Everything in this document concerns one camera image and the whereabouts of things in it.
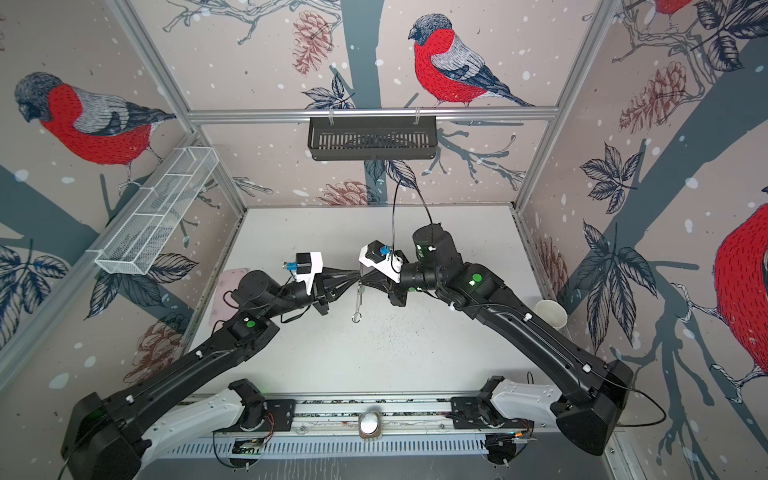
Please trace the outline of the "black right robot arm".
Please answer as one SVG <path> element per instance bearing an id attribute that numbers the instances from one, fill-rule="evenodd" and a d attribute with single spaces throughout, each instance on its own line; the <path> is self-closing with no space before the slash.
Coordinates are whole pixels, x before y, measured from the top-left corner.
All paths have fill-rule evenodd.
<path id="1" fill-rule="evenodd" d="M 360 250 L 368 268 L 362 282 L 402 306 L 409 291 L 432 293 L 451 310 L 479 321 L 531 360 L 547 384 L 493 376 L 473 397 L 455 397 L 455 427 L 500 429 L 518 421 L 556 425 L 582 451 L 600 456 L 623 413 L 633 373 L 619 360 L 607 363 L 548 324 L 489 268 L 466 262 L 438 224 L 412 236 L 416 260 L 380 241 Z"/>

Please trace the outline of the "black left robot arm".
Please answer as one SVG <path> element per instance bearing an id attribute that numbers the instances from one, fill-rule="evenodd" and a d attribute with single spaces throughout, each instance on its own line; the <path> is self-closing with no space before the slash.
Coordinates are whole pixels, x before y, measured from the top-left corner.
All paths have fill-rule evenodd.
<path id="1" fill-rule="evenodd" d="M 360 278 L 354 270 L 324 268 L 309 282 L 280 285 L 261 270 L 248 272 L 231 293 L 236 312 L 202 344 L 122 391 L 106 398 L 91 393 L 75 404 L 62 469 L 75 479 L 132 479 L 155 458 L 207 432 L 235 427 L 273 434 L 280 411 L 247 379 L 209 400 L 184 401 L 264 349 L 279 331 L 274 318 L 311 307 L 327 314 Z"/>

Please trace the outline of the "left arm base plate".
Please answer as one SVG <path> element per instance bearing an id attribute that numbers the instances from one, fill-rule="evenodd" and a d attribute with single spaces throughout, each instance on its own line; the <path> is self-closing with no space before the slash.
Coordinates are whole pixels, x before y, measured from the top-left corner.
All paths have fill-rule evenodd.
<path id="1" fill-rule="evenodd" d="M 266 399 L 246 406 L 238 420 L 227 432 L 289 432 L 292 429 L 297 401 Z"/>

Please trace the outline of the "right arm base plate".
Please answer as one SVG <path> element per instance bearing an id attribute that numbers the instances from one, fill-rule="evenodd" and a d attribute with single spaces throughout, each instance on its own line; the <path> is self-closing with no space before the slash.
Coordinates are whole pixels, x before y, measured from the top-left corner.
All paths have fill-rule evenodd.
<path id="1" fill-rule="evenodd" d="M 529 430 L 533 423 L 527 419 L 507 419 L 487 401 L 477 397 L 452 397 L 446 417 L 457 430 L 517 429 Z"/>

